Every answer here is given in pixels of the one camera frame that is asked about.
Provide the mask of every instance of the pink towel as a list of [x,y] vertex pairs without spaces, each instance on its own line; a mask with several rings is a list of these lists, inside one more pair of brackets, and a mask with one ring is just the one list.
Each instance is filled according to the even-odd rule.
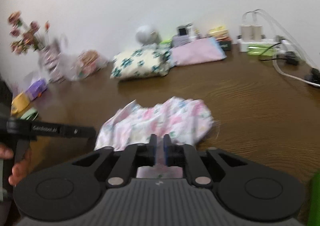
[[203,38],[171,49],[175,65],[190,65],[226,58],[224,51],[214,38]]
[[118,110],[100,129],[95,149],[113,146],[115,151],[136,143],[148,143],[151,134],[158,139],[169,134],[172,143],[195,145],[210,130],[213,118],[202,100],[172,97],[153,108],[136,101]]

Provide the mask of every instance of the pink floral cloth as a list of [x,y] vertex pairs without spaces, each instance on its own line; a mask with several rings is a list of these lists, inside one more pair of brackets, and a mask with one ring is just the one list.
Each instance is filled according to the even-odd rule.
[[103,124],[95,149],[124,150],[130,144],[148,143],[151,134],[159,141],[169,134],[173,143],[195,145],[212,125],[211,112],[202,100],[173,97],[153,108],[142,108],[134,100]]

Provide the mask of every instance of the box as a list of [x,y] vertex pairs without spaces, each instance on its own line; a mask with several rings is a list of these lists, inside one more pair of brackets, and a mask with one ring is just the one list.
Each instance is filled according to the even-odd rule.
[[214,36],[215,38],[221,35],[228,35],[228,29],[226,29],[225,26],[219,26],[214,29],[210,29],[207,33],[207,36]]
[[218,43],[220,44],[220,47],[223,51],[231,51],[232,40],[230,37],[219,40]]

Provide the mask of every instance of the power adapter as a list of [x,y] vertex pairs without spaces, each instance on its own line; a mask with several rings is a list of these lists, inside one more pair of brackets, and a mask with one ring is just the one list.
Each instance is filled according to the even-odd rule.
[[305,75],[304,79],[308,82],[320,84],[320,72],[316,68],[311,69],[311,73]]
[[299,64],[299,58],[293,51],[285,52],[284,60],[287,64],[297,66]]

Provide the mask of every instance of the human hand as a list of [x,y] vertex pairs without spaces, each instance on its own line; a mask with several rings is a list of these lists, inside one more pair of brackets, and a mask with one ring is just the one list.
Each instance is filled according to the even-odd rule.
[[[0,158],[1,159],[12,159],[13,151],[6,145],[0,143]],[[28,169],[31,162],[31,149],[29,148],[25,154],[24,158],[15,163],[12,167],[12,175],[9,176],[9,184],[16,186],[23,178],[28,175]]]

